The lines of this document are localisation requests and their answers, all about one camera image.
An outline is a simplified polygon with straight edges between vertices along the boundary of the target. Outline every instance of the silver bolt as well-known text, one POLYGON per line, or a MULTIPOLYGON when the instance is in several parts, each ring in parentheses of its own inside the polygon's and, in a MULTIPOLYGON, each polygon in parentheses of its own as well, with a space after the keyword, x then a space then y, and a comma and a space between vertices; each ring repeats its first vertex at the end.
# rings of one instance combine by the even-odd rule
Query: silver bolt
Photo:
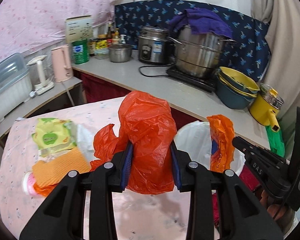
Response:
POLYGON ((76 171, 69 171, 68 176, 73 178, 73 177, 77 176, 77 174, 78 173, 76 171))
POLYGON ((103 164, 103 166, 104 166, 106 169, 111 169, 111 168, 113 167, 113 163, 108 162, 108 163, 103 164))
POLYGON ((189 162, 188 165, 190 168, 194 168, 194 169, 198 167, 198 164, 196 162, 189 162))
POLYGON ((233 170, 226 170, 225 171, 225 174, 228 176, 228 177, 232 177, 234 175, 234 171, 233 170))

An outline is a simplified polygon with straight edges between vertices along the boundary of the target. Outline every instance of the yellow electric pot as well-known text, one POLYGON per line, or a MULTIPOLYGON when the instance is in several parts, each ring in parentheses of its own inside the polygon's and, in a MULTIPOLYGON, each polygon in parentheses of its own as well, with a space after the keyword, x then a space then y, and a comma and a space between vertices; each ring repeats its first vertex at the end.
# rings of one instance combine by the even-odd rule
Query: yellow electric pot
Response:
POLYGON ((278 92, 266 84, 260 85, 260 92, 251 104, 250 114, 258 123, 264 126, 270 125, 273 132, 278 132, 280 126, 277 121, 283 100, 278 96, 278 92))

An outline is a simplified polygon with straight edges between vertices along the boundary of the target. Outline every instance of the green canister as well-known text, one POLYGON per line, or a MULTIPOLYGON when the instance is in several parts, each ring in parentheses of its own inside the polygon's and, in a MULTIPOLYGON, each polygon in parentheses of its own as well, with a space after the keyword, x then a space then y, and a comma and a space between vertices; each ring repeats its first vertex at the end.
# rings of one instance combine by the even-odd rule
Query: green canister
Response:
POLYGON ((74 63, 76 65, 83 64, 89 61, 88 40, 83 39, 72 42, 74 63))

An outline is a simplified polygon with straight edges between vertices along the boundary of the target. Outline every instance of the pink tablecloth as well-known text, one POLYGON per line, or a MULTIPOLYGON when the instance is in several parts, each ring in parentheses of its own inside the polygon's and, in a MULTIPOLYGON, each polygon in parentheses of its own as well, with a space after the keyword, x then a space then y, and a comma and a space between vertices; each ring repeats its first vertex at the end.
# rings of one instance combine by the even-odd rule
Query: pink tablecloth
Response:
MULTIPOLYGON (((41 115, 71 119, 95 134, 114 123, 118 135, 118 109, 123 98, 76 106, 41 115)), ((31 197, 22 191, 23 175, 37 160, 37 146, 31 139, 37 122, 32 117, 15 122, 6 142, 0 167, 0 211, 3 223, 19 238, 30 217, 44 198, 31 197)), ((86 210, 90 199, 86 199, 86 210)), ((113 194, 118 239, 185 239, 190 194, 176 190, 157 196, 140 195, 129 190, 113 194)), ((88 239, 88 215, 85 215, 84 238, 88 239)))

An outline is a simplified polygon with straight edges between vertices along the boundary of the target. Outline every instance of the purple cloth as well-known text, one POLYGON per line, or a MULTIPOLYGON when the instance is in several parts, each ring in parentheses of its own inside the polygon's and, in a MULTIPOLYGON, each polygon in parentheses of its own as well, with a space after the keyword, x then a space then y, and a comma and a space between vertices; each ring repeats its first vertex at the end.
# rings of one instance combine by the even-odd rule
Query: purple cloth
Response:
POLYGON ((216 13, 208 9, 185 9, 182 14, 170 20, 169 32, 178 31, 184 25, 190 25, 191 33, 195 35, 213 32, 232 39, 231 28, 216 13))

